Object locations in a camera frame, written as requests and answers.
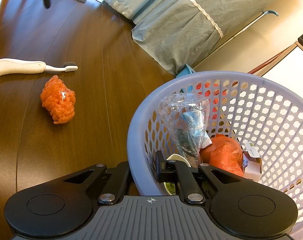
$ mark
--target toothbrush handle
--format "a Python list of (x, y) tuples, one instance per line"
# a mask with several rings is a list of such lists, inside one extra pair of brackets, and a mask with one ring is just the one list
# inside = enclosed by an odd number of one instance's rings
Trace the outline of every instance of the toothbrush handle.
[(42, 61), (25, 61), (13, 58), (0, 59), (0, 76), (10, 73), (41, 73), (45, 70), (46, 63)]

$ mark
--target black circular joint cover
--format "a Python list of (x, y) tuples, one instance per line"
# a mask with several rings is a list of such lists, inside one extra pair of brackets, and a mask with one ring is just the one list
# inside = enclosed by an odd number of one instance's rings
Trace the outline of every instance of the black circular joint cover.
[(285, 193), (242, 179), (221, 185), (210, 204), (210, 215), (234, 236), (264, 239), (289, 233), (298, 210)]
[(19, 191), (4, 208), (5, 218), (16, 233), (31, 238), (54, 238), (83, 225), (92, 213), (92, 203), (72, 183), (45, 183)]
[(57, 195), (43, 194), (29, 200), (27, 208), (35, 215), (48, 216), (61, 211), (64, 205), (65, 201), (63, 198)]

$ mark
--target small cardboard box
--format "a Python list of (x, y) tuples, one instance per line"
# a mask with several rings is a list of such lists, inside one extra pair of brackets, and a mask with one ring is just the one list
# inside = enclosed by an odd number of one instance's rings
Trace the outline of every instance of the small cardboard box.
[(243, 163), (248, 163), (244, 169), (243, 177), (258, 182), (263, 172), (262, 159), (252, 142), (245, 143), (245, 147), (249, 154), (249, 158), (244, 155)]

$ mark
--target perforated basket wall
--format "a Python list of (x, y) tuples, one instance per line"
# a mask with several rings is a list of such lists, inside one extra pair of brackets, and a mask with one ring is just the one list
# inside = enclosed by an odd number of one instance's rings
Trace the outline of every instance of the perforated basket wall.
[(127, 140), (128, 159), (141, 194), (166, 195), (154, 181), (155, 152), (167, 158), (177, 149), (160, 117), (158, 102), (181, 89), (210, 100), (207, 133), (225, 134), (244, 148), (252, 141), (263, 160), (260, 183), (281, 190), (297, 204), (292, 235), (303, 239), (303, 99), (274, 82), (237, 72), (201, 72), (156, 89), (137, 109)]

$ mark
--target beige wall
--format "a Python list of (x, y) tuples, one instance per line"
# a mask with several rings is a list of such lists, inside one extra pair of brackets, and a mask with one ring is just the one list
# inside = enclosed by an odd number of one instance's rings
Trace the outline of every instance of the beige wall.
[(289, 47), (303, 34), (303, 0), (277, 0), (266, 10), (277, 11), (279, 17), (264, 16), (195, 70), (248, 72)]

